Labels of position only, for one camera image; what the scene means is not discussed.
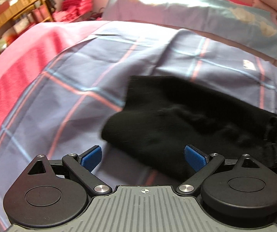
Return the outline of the black knit pants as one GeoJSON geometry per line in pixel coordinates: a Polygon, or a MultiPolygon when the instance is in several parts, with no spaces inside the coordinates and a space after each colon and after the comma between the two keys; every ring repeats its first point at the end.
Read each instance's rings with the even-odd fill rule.
{"type": "Polygon", "coordinates": [[[277,114],[179,78],[131,77],[123,110],[101,136],[180,182],[194,173],[186,145],[228,159],[250,154],[277,174],[277,114]]]}

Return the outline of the plaid purple bed sheet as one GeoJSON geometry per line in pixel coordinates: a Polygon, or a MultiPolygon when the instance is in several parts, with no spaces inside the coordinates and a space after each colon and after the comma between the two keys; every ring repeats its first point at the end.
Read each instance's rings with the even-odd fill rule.
{"type": "Polygon", "coordinates": [[[226,155],[253,152],[277,169],[277,140],[246,145],[194,137],[184,117],[160,103],[176,96],[247,131],[277,118],[277,67],[187,29],[125,21],[41,23],[0,55],[0,231],[10,223],[2,199],[37,154],[57,159],[103,148],[95,173],[113,185],[176,183],[187,143],[226,155]]]}

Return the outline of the pink folded clothes stack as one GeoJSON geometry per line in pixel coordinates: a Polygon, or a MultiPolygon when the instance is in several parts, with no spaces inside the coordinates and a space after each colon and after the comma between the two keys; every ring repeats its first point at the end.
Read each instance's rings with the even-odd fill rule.
{"type": "Polygon", "coordinates": [[[89,13],[93,8],[93,0],[64,0],[61,10],[53,13],[56,22],[71,22],[89,13]]]}

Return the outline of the wooden shelf rack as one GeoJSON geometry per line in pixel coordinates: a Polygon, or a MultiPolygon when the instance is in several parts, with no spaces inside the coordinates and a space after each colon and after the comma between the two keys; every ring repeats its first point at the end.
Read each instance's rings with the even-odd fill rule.
{"type": "Polygon", "coordinates": [[[0,54],[36,24],[53,22],[51,0],[0,0],[0,54]]]}

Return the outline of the light blue pillow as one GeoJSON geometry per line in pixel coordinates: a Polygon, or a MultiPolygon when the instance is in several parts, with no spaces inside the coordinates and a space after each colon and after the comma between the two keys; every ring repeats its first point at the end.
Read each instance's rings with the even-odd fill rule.
{"type": "Polygon", "coordinates": [[[277,61],[277,19],[227,0],[108,0],[104,20],[185,28],[277,61]]]}

